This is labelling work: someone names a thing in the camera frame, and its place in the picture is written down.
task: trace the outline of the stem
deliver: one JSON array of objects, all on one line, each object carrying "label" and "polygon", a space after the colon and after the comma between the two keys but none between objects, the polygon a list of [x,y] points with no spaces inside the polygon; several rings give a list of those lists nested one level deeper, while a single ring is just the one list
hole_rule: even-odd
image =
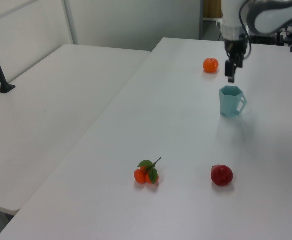
[{"label": "stem", "polygon": [[159,161],[161,159],[161,157],[157,160],[157,161],[155,161],[152,165],[153,165],[153,167],[156,165],[156,163]]}]

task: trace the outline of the wall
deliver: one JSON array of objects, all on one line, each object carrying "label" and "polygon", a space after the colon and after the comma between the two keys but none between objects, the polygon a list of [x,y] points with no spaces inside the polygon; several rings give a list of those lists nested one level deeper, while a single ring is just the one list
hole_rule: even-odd
[{"label": "wall", "polygon": [[152,51],[163,37],[198,39],[200,0],[65,0],[74,43]]},{"label": "wall", "polygon": [[[7,11],[2,2],[0,12]],[[0,19],[0,64],[8,82],[70,43],[63,0],[38,0]]]}]

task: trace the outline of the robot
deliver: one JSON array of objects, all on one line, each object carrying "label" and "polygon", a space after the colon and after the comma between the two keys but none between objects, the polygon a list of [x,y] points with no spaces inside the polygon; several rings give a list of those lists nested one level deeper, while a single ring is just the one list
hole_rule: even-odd
[{"label": "robot", "polygon": [[[242,68],[251,52],[246,25],[258,36],[276,33],[292,22],[292,0],[222,0],[221,9],[220,30],[229,58],[225,76],[234,83],[236,68]],[[245,56],[248,43],[249,53]]]}]

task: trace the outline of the orange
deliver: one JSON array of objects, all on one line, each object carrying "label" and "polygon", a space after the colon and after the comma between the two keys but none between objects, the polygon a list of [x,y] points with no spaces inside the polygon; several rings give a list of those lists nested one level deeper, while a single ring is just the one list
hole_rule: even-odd
[{"label": "orange", "polygon": [[137,169],[134,172],[134,177],[136,179],[136,182],[138,182],[139,184],[144,184],[146,182],[145,174],[140,169]]},{"label": "orange", "polygon": [[207,58],[204,60],[204,63],[202,64],[202,67],[204,68],[204,71],[206,73],[215,73],[218,69],[219,63],[214,58]]},{"label": "orange", "polygon": [[151,182],[150,179],[149,179],[149,175],[148,175],[148,174],[146,174],[146,182],[149,183],[149,184],[152,184],[152,182]]},{"label": "orange", "polygon": [[140,167],[140,170],[144,173],[144,174],[146,174],[147,173],[147,166],[141,166]]}]

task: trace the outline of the white table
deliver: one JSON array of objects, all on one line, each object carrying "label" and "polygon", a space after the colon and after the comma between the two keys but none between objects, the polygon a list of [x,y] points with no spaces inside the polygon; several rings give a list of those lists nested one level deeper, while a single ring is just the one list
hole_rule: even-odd
[{"label": "white table", "polygon": [[0,94],[0,211],[17,213],[149,54],[64,45]]},{"label": "white table", "polygon": [[[253,45],[235,79],[247,107],[225,119],[223,47],[163,39],[0,240],[292,239],[292,54]],[[158,157],[159,187],[135,183]],[[232,184],[211,183],[216,164]]]}]

